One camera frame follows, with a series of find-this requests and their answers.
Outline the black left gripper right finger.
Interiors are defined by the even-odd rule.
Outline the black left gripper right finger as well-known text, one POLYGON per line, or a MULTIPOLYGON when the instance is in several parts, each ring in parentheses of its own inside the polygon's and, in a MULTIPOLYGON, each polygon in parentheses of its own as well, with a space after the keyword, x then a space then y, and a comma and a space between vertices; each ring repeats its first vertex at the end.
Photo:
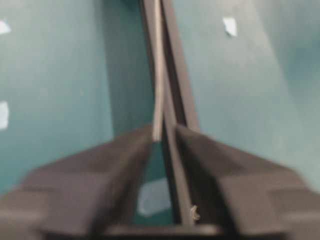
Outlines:
POLYGON ((176 127, 200 223, 230 240, 317 240, 320 195, 294 170, 176 127))

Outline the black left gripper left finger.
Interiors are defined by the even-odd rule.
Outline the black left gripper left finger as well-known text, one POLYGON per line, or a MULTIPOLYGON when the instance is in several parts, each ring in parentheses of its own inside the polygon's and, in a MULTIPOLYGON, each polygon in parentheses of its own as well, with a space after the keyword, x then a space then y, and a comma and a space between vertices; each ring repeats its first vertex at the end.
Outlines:
POLYGON ((31 170, 0 198, 3 240, 91 239, 134 215, 152 126, 31 170))

